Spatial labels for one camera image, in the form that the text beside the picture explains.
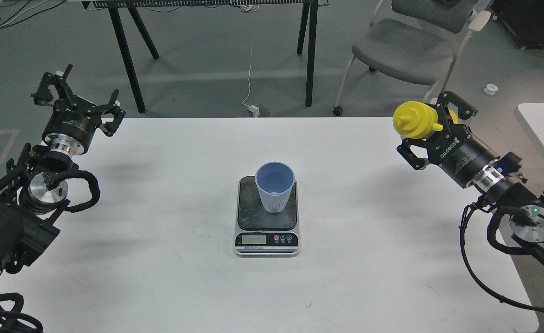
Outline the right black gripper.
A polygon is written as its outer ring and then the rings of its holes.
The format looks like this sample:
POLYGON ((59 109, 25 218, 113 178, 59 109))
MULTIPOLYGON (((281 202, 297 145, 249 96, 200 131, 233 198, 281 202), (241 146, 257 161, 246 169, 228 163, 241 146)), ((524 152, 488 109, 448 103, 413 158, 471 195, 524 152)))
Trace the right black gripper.
POLYGON ((452 91, 433 98, 429 107, 433 111, 427 141, 402 141, 397 146, 407 163, 415 170, 439 165, 462 188, 492 189, 501 182, 503 174, 495 167, 500 156, 471 131, 470 120, 477 109, 452 91), (425 149, 427 157, 417 156, 412 146, 425 149))

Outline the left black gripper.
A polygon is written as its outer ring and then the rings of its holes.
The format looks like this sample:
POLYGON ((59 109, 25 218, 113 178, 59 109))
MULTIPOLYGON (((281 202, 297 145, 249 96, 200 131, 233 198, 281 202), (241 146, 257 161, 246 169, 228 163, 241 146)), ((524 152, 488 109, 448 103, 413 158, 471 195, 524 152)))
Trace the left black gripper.
POLYGON ((117 100, 119 90, 115 89, 107 104, 95 105, 79 97, 67 83, 67 77, 73 69, 70 63, 62 72, 42 75, 41 82, 31 97, 39 106, 53 107, 53 112, 42 133, 42 141, 51 146, 60 141, 71 146, 70 154, 85 154, 92 143, 94 133, 100 129, 107 137, 115 135, 126 112, 120 108, 117 100), (111 115, 109 122, 102 116, 111 115))

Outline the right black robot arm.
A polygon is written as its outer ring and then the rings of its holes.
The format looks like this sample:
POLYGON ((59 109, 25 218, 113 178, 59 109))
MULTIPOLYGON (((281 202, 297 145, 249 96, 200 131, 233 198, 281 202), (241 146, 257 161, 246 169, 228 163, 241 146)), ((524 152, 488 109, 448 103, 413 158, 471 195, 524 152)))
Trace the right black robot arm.
POLYGON ((513 152, 500 156, 468 126, 477 110, 451 91, 435 103, 408 101, 393 113, 393 127, 401 135, 397 151, 413 169, 437 165, 460 187, 475 187, 481 196, 468 204, 459 225, 462 259, 471 278, 486 293, 513 307, 544 313, 513 301, 486 286, 471 269, 466 254, 466 229, 477 210, 492 213, 486 240, 494 249, 514 256, 530 256, 544 266, 544 192, 526 188, 521 158, 513 152))

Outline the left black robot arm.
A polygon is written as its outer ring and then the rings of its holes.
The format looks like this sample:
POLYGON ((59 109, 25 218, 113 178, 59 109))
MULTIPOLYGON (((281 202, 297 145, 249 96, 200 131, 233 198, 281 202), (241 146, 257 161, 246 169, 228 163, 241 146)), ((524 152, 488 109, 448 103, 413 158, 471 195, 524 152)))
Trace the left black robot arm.
MULTIPOLYGON (((108 103, 97 105, 75 93, 67 83, 73 66, 45 73, 32 98, 51 106, 42 143, 26 143, 18 160, 8 160, 0 179, 0 276, 32 265, 59 235, 54 225, 67 211, 93 207, 100 198, 97 178, 73 162, 88 152, 96 130, 113 136, 125 111, 113 91, 108 103)), ((23 313, 19 293, 0 294, 0 333, 41 333, 43 325, 23 313)))

